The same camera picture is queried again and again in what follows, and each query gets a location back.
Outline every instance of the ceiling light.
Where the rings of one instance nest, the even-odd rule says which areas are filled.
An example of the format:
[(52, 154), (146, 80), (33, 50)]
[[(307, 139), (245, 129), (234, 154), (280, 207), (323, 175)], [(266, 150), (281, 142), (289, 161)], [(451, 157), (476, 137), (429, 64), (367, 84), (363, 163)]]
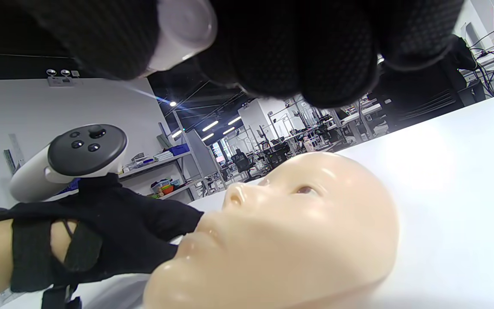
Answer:
[(234, 123), (234, 122), (236, 122), (236, 121), (239, 121), (239, 119), (241, 119), (241, 116), (240, 116), (240, 117), (235, 118), (233, 121), (230, 121), (230, 122), (228, 123), (228, 125), (231, 125), (231, 124), (233, 124), (233, 123)]
[(214, 127), (216, 124), (218, 123), (218, 121), (215, 121), (213, 123), (211, 123), (210, 125), (208, 125), (207, 127), (204, 127), (202, 131), (207, 131), (208, 129), (211, 129), (212, 127)]
[(206, 140), (210, 139), (213, 135), (214, 135), (214, 133), (211, 133), (211, 134), (207, 135), (206, 137), (204, 137), (204, 138), (202, 139), (202, 142), (204, 142), (204, 141), (206, 141)]
[(235, 127), (232, 127), (231, 129), (227, 129), (226, 131), (224, 131), (224, 133), (222, 133), (222, 135), (226, 135), (227, 133), (232, 132), (234, 129)]

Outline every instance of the mannequin head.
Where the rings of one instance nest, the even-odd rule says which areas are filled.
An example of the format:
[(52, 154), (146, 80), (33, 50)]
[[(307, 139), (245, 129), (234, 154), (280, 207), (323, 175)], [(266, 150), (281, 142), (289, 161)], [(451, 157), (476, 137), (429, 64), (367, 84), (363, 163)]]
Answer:
[(395, 206), (363, 166), (296, 156), (258, 185), (234, 184), (153, 272), (147, 309), (337, 308), (392, 270)]

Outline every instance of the mannequin nose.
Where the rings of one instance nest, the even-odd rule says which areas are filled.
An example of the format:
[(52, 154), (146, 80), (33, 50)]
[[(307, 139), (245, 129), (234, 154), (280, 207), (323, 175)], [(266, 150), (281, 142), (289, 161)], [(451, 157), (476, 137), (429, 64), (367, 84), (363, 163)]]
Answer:
[(229, 207), (246, 207), (247, 205), (253, 205), (255, 200), (259, 198), (263, 192), (258, 190), (260, 188), (257, 185), (249, 184), (232, 184), (226, 191), (226, 197), (224, 199), (224, 205), (222, 209)]

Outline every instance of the controller thumbstick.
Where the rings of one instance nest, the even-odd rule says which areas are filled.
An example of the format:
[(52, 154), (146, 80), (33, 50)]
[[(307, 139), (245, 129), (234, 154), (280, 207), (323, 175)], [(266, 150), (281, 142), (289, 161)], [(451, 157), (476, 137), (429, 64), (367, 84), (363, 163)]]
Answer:
[(99, 139), (103, 137), (104, 134), (106, 134), (106, 129), (104, 129), (102, 125), (99, 124), (92, 125), (91, 127), (89, 127), (88, 131), (91, 139)]

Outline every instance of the white wall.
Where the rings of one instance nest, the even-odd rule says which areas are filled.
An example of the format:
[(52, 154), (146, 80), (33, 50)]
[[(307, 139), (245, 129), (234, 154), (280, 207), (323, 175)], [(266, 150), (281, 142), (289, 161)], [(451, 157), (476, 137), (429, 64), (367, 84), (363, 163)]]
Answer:
[(268, 139), (276, 139), (276, 137), (274, 137), (275, 134), (273, 133), (273, 129), (270, 127), (270, 120), (261, 108), (259, 99), (253, 100), (247, 106), (241, 107), (238, 110), (238, 113), (241, 116), (241, 121), (246, 128), (251, 126), (253, 132), (257, 134), (257, 130), (260, 131), (259, 125), (261, 125)]
[(26, 160), (57, 135), (89, 123), (108, 123), (129, 136), (126, 160), (139, 152), (161, 151), (158, 122), (169, 127), (147, 79), (112, 82), (82, 79), (74, 88), (50, 88), (46, 80), (0, 80), (0, 207), (15, 201), (8, 194), (10, 171), (3, 150), (15, 133)]
[[(476, 10), (473, 1), (478, 2), (481, 8), (481, 14)], [(492, 25), (488, 25), (491, 27), (490, 30), (488, 29), (488, 27), (484, 25), (483, 18), (486, 18), (487, 23), (492, 23)], [(494, 7), (489, 2), (489, 0), (465, 0), (464, 6), (461, 11), (461, 15), (459, 16), (457, 20), (457, 24), (455, 25), (455, 29), (453, 33), (456, 34), (457, 36), (463, 37), (464, 39), (468, 39), (467, 41), (469, 45), (472, 45), (473, 43), (476, 42), (471, 42), (469, 38), (466, 38), (461, 33), (461, 28), (466, 23), (472, 24), (474, 32), (476, 33), (477, 37), (479, 37), (479, 39), (483, 38), (485, 35), (493, 31)], [(494, 45), (493, 38), (494, 37), (490, 35), (482, 40), (482, 44), (484, 48), (489, 48)]]
[(274, 131), (274, 129), (272, 128), (275, 139), (278, 137), (289, 136), (289, 131), (293, 129), (292, 121), (290, 121), (292, 117), (290, 117), (287, 110), (283, 111), (283, 109), (286, 107), (285, 102), (283, 100), (267, 98), (259, 99), (259, 103), (265, 115), (268, 115), (269, 112), (272, 112), (272, 121), (273, 119), (276, 119), (276, 123), (273, 124), (273, 127), (276, 129), (276, 131)]
[(492, 32), (494, 30), (494, 0), (466, 0), (466, 2), (471, 2), (478, 12), (486, 29), (485, 34)]

